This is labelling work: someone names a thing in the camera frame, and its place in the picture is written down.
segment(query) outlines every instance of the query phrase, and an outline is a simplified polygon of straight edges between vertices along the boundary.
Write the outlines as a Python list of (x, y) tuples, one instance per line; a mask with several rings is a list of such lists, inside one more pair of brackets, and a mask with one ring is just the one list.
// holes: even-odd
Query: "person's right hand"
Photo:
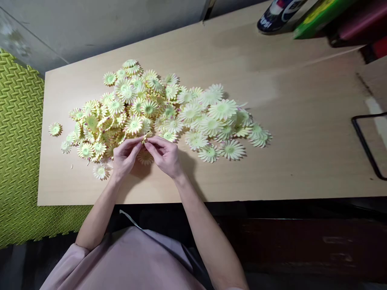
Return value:
[(146, 139), (146, 149), (152, 154), (157, 166), (172, 179), (184, 172), (181, 168), (177, 145), (159, 136)]

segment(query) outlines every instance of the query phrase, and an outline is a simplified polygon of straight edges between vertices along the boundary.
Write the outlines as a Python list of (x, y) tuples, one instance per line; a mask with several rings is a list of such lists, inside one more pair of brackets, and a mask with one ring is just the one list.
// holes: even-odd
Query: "pile of paper flowers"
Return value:
[[(224, 98), (220, 84), (205, 90), (188, 89), (175, 74), (160, 78), (153, 70), (144, 72), (136, 60), (106, 73), (103, 81), (113, 91), (70, 112), (75, 129), (61, 145), (63, 153), (78, 146), (79, 157), (97, 163), (94, 175), (98, 179), (108, 177), (105, 163), (113, 158), (113, 149), (128, 138), (158, 134), (175, 142), (185, 134), (188, 146), (210, 163), (219, 156), (239, 160), (245, 155), (236, 138), (248, 138), (256, 147), (265, 147), (272, 138), (253, 122), (243, 105)], [(50, 128), (53, 136), (61, 131), (58, 126), (54, 123)], [(153, 162), (144, 147), (137, 158), (143, 165)]]

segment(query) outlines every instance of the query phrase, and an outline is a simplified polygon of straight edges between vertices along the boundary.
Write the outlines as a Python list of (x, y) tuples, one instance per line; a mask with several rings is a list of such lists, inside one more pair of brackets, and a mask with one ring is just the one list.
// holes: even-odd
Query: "green interlocking floor mat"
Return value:
[(78, 231), (91, 209), (37, 206), (44, 81), (14, 59), (0, 48), (0, 248)]

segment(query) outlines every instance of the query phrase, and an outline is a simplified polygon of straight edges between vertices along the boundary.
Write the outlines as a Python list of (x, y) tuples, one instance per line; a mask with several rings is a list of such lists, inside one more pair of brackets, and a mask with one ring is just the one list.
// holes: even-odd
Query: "pink shirt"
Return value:
[[(150, 230), (145, 231), (179, 255), (190, 267), (179, 242)], [(169, 251), (141, 230), (130, 227), (114, 235), (113, 238), (104, 238), (91, 252), (72, 244), (41, 290), (204, 289)]]

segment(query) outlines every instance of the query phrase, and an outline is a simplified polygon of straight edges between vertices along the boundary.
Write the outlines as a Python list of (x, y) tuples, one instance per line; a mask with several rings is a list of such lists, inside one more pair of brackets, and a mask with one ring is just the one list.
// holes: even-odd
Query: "light wood tabletop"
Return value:
[[(262, 35), (256, 28), (268, 2), (197, 23), (46, 73), (38, 205), (93, 204), (107, 184), (93, 163), (62, 154), (74, 130), (68, 112), (112, 91), (102, 77), (137, 59), (161, 76), (176, 73), (187, 87), (222, 83), (247, 107), (273, 140), (247, 157), (203, 163), (179, 140), (181, 161), (205, 201), (367, 197), (386, 195), (350, 119), (368, 114), (368, 97), (355, 75), (363, 64), (355, 48), (331, 48), (325, 38), (293, 40), (291, 33)], [(59, 137), (48, 134), (53, 122)], [(378, 134), (372, 122), (367, 131)], [(135, 165), (117, 203), (180, 202), (170, 178), (155, 164)]]

